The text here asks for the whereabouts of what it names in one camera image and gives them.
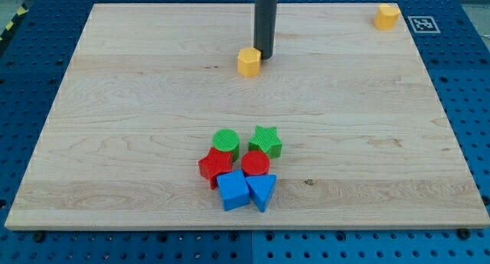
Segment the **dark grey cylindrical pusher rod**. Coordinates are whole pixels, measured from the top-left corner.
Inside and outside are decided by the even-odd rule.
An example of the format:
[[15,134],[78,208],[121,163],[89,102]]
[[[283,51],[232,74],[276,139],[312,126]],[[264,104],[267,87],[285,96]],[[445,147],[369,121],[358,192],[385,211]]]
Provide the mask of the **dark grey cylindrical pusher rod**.
[[270,59],[276,26],[278,0],[255,0],[253,46],[261,52],[261,59]]

